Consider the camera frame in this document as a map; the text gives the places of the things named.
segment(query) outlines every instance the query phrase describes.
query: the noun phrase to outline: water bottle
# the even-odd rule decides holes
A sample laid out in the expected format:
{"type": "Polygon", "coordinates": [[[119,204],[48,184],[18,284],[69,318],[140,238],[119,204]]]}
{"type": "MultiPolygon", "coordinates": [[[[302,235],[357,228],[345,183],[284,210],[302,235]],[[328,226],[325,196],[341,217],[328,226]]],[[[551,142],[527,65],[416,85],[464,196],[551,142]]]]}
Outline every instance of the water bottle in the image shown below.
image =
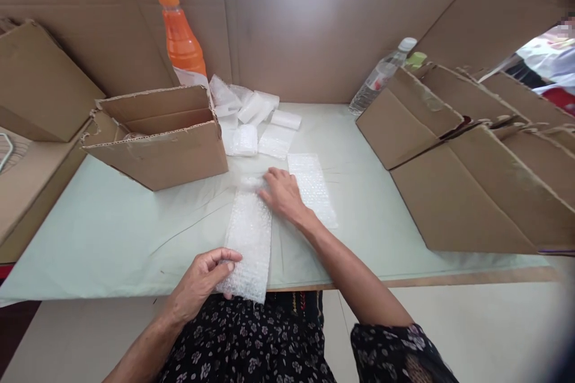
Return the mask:
{"type": "Polygon", "coordinates": [[[414,38],[403,39],[397,51],[394,51],[377,64],[349,104],[349,111],[353,115],[361,115],[371,105],[373,100],[388,85],[395,71],[400,66],[403,66],[407,54],[416,44],[417,40],[414,38]]]}

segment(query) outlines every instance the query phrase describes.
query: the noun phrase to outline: black floral clothing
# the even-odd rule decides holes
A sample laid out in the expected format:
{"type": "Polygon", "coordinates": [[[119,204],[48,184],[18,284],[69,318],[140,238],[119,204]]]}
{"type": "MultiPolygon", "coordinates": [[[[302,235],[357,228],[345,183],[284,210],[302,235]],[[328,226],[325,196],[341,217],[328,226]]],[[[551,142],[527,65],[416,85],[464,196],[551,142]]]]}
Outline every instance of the black floral clothing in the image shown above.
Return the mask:
{"type": "MultiPolygon", "coordinates": [[[[362,382],[456,382],[421,328],[356,325],[362,382]]],[[[176,340],[160,383],[332,383],[321,292],[268,293],[264,305],[212,295],[176,340]]]]}

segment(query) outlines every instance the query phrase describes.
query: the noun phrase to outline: table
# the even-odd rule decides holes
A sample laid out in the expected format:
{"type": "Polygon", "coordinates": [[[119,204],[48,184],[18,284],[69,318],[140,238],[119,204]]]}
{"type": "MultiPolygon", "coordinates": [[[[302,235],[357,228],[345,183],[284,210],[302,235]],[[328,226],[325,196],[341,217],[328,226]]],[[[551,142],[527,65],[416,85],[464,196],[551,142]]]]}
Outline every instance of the table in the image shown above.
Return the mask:
{"type": "MultiPolygon", "coordinates": [[[[302,116],[290,152],[319,155],[340,225],[333,233],[381,280],[458,284],[485,276],[497,281],[498,271],[507,278],[514,274],[511,281],[554,277],[541,256],[428,250],[346,106],[281,104],[280,109],[302,116]]],[[[260,125],[260,136],[265,127],[260,125]]],[[[239,178],[261,176],[269,166],[287,169],[286,161],[263,154],[228,162],[227,174],[154,193],[88,156],[0,287],[0,305],[170,293],[196,254],[225,244],[239,178]]],[[[330,283],[308,243],[274,217],[268,288],[330,283]]]]}

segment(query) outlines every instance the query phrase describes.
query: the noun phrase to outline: red object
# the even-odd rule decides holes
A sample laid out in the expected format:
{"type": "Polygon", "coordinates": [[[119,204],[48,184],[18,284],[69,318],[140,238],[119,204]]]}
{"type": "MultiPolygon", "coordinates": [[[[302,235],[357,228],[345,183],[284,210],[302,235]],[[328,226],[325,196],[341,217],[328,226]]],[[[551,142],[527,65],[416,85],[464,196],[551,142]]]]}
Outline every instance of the red object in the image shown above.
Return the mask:
{"type": "Polygon", "coordinates": [[[8,274],[13,267],[14,265],[0,265],[0,279],[8,278],[8,274]]]}
{"type": "Polygon", "coordinates": [[[562,88],[554,88],[543,93],[543,97],[565,112],[575,115],[575,96],[562,88]]]}

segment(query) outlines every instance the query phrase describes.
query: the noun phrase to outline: open cardboard box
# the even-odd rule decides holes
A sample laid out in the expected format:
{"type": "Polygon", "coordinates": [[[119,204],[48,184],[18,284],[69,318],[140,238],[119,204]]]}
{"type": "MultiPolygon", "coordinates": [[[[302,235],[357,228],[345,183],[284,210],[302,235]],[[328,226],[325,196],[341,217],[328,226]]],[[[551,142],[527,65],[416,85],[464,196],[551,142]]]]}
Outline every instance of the open cardboard box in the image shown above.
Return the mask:
{"type": "Polygon", "coordinates": [[[573,255],[574,169],[543,134],[478,125],[391,175],[432,250],[573,255]]]}
{"type": "Polygon", "coordinates": [[[150,190],[228,171],[222,132],[206,89],[176,87],[97,101],[98,133],[83,149],[150,190]],[[129,133],[145,137],[125,139],[129,133]]]}
{"type": "Polygon", "coordinates": [[[513,105],[528,123],[537,123],[541,130],[563,124],[575,125],[572,115],[504,72],[491,75],[481,84],[513,105]]]}
{"type": "Polygon", "coordinates": [[[484,87],[429,63],[416,74],[400,68],[357,125],[391,170],[485,119],[498,126],[522,117],[484,87]]]}
{"type": "MultiPolygon", "coordinates": [[[[14,263],[86,157],[80,137],[95,125],[89,120],[70,142],[33,142],[0,127],[14,152],[0,172],[0,265],[14,263]]],[[[0,138],[4,157],[8,144],[0,138]]]]}
{"type": "Polygon", "coordinates": [[[0,35],[0,83],[0,125],[32,141],[70,141],[105,97],[33,21],[0,35]]]}

